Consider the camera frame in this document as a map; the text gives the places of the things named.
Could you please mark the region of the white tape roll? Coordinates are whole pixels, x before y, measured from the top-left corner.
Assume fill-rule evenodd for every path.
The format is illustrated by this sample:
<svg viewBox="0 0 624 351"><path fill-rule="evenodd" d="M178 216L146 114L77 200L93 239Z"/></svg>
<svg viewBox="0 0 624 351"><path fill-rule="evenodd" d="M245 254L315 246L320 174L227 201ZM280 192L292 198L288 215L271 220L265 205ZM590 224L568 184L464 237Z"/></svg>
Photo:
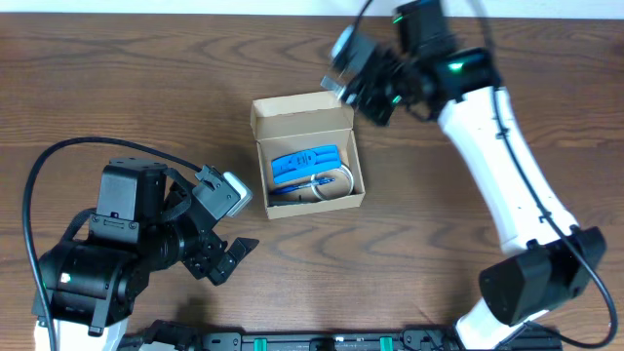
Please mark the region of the white tape roll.
<svg viewBox="0 0 624 351"><path fill-rule="evenodd" d="M337 168L337 170L339 172L341 172L348 180L348 190L346 192L346 196L350 196L351 193L353 192L354 188L355 188L355 178L352 174L352 172L350 171L350 169L345 165L342 164L339 168ZM310 177L310 181L313 182L313 185L311 186L311 190L312 193L321 201L328 201L329 198L326 197L319 189L318 187L321 185L321 181L319 178L316 178L315 175L312 175Z"/></svg>

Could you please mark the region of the blue ballpoint pen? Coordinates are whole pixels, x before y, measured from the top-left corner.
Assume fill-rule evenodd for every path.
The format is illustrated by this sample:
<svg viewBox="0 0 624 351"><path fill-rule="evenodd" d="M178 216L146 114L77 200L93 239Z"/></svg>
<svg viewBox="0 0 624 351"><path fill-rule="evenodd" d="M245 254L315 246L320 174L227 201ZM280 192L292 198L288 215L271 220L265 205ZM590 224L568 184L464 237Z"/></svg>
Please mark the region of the blue ballpoint pen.
<svg viewBox="0 0 624 351"><path fill-rule="evenodd" d="M328 183L332 183L334 181L335 181L335 178L322 177L318 179L309 180L307 182L280 187L280 188L273 190L270 194L271 195L283 195L283 194L295 192L297 190L304 189L304 188L311 188L313 186L325 185Z"/></svg>

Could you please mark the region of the blue plastic case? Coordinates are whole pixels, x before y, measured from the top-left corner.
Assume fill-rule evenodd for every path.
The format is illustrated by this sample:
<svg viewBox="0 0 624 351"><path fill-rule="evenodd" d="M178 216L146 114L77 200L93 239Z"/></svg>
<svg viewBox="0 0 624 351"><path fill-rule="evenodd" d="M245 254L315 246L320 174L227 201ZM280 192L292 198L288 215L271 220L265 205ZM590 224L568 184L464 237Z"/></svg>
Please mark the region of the blue plastic case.
<svg viewBox="0 0 624 351"><path fill-rule="evenodd" d="M271 162L273 180L281 184L340 168L338 148L334 144L297 151Z"/></svg>

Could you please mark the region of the brown cardboard box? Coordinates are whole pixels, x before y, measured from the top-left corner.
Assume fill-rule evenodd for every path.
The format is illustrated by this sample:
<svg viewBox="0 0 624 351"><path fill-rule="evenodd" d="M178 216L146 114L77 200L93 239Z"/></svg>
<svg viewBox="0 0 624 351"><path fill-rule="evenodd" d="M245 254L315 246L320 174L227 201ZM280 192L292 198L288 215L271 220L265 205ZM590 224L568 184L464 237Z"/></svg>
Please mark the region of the brown cardboard box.
<svg viewBox="0 0 624 351"><path fill-rule="evenodd" d="M253 102L251 126L257 147L264 208L270 219L355 208L362 204L366 188L353 120L353 109L329 92L264 98ZM274 159L330 144L337 146L341 163L350 169L355 178L355 188L350 196L346 196L348 180L337 169L315 175L316 178L335 178L334 182L318 187L329 198L328 201L319 200L311 188L283 195L270 194L280 187L307 182L311 177L276 184L271 169ZM271 197L291 198L296 195L317 198L318 201L294 206L269 206Z"/></svg>

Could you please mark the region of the white Toyo whiteboard marker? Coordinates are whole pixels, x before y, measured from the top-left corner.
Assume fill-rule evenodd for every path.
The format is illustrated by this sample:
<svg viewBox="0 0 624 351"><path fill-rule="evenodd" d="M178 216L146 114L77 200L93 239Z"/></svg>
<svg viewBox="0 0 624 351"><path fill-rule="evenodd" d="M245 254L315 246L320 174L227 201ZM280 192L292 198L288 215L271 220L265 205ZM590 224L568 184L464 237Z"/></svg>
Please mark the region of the white Toyo whiteboard marker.
<svg viewBox="0 0 624 351"><path fill-rule="evenodd" d="M330 76L323 77L321 80L321 87L329 92L332 92L337 99L343 99L346 91L346 87L344 85L338 83Z"/></svg>

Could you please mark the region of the grey Sharpie marker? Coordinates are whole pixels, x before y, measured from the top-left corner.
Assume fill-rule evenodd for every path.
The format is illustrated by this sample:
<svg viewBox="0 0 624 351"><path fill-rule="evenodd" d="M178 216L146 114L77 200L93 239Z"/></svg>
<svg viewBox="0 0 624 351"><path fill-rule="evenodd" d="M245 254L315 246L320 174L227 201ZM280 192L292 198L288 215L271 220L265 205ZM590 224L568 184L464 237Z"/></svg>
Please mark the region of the grey Sharpie marker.
<svg viewBox="0 0 624 351"><path fill-rule="evenodd" d="M312 204L318 201L317 198L304 198L302 195L296 195L291 198L281 198L278 196L271 197L269 199L270 207L277 206L294 206L294 205L303 205L303 204Z"/></svg>

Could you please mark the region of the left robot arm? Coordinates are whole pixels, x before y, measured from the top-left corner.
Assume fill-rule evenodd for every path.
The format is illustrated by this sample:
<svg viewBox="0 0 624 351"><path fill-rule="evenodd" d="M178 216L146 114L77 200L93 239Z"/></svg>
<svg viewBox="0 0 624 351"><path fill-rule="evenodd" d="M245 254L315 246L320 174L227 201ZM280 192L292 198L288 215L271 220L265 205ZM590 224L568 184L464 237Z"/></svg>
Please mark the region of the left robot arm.
<svg viewBox="0 0 624 351"><path fill-rule="evenodd" d="M102 171L97 206L39 260L57 350L115 350L151 273L182 263L225 283L258 244L220 239L215 226L251 200L234 174L205 166L189 181L164 163L116 158Z"/></svg>

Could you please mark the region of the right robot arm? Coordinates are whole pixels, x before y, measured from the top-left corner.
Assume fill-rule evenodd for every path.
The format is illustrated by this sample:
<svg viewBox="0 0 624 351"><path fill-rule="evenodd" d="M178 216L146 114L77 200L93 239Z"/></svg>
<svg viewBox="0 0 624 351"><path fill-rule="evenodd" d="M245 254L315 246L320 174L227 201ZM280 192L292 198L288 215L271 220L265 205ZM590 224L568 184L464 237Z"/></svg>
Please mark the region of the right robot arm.
<svg viewBox="0 0 624 351"><path fill-rule="evenodd" d="M495 63L488 20L479 16L481 47L460 49L438 1L412 1L393 19L401 49L381 47L353 22L331 50L332 68L349 74L337 97L378 126L396 108L428 108L462 156L495 224L503 259L479 276L477 304L454 325L466 350L507 346L539 319L580 296L589 284L618 329L614 301L598 274L606 243L582 228L560 202L532 156Z"/></svg>

